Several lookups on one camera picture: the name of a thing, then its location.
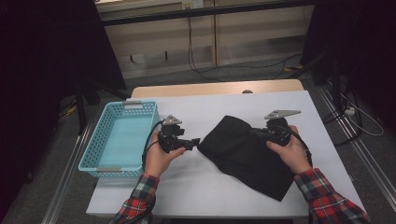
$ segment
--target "right hand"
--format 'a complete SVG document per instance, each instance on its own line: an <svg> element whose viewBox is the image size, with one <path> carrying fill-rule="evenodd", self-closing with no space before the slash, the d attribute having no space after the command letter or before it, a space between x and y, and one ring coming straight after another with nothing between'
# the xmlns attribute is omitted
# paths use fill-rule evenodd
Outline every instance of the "right hand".
<svg viewBox="0 0 396 224"><path fill-rule="evenodd" d="M295 126L290 125L289 127L292 131L298 133ZM280 159L282 159L296 175L312 169L306 159L303 144L293 135L290 137L289 143L284 147L271 141L267 141L266 145L276 152L280 156Z"/></svg>

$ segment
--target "cuff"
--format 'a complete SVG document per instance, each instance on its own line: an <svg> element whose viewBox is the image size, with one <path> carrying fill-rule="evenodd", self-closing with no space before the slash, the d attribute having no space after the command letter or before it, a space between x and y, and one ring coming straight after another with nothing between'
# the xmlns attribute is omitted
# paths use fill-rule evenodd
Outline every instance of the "cuff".
<svg viewBox="0 0 396 224"><path fill-rule="evenodd" d="M159 183L160 179L158 177L142 174L137 181L134 191L132 191L131 197L150 203Z"/></svg>
<svg viewBox="0 0 396 224"><path fill-rule="evenodd" d="M318 168L296 175L294 182L307 202L334 193L334 188Z"/></svg>

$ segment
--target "hand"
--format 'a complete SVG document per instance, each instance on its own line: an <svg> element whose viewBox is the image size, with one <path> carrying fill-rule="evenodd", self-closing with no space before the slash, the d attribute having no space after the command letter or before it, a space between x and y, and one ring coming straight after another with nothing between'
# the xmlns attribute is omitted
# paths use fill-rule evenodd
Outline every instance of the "hand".
<svg viewBox="0 0 396 224"><path fill-rule="evenodd" d="M186 148L180 147L169 154L164 152L160 143L158 143L158 133L154 133L151 137L151 142L154 144L148 149L145 174L160 178L163 172L168 169L171 161L181 156L186 151Z"/></svg>
<svg viewBox="0 0 396 224"><path fill-rule="evenodd" d="M292 131L298 133L295 126L290 125L289 127ZM296 175L312 169L306 159L303 144L293 135L290 137L289 143L284 147L270 141L267 141L266 145L276 152L280 156L280 159L282 159Z"/></svg>

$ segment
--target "basket handle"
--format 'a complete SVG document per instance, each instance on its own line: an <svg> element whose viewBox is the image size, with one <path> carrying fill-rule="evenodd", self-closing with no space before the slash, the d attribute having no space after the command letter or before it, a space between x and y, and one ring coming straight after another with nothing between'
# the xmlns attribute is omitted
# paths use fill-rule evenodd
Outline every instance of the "basket handle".
<svg viewBox="0 0 396 224"><path fill-rule="evenodd" d="M125 101L122 102L124 107L128 106L128 109L141 109L143 108L143 103L141 101Z"/></svg>
<svg viewBox="0 0 396 224"><path fill-rule="evenodd" d="M96 168L97 173L122 173L120 167L98 167Z"/></svg>

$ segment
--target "left hand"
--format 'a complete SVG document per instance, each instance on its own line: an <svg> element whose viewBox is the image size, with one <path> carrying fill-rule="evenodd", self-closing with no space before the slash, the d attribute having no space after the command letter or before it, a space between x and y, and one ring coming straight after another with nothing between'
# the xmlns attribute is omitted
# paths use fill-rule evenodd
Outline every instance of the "left hand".
<svg viewBox="0 0 396 224"><path fill-rule="evenodd" d="M158 143L158 133L159 132L154 133L151 137L151 142L157 143L153 144L148 149L145 174L160 178L163 172L168 169L171 161L183 155L183 153L186 151L186 148L180 147L170 153L164 152L161 149L160 143Z"/></svg>

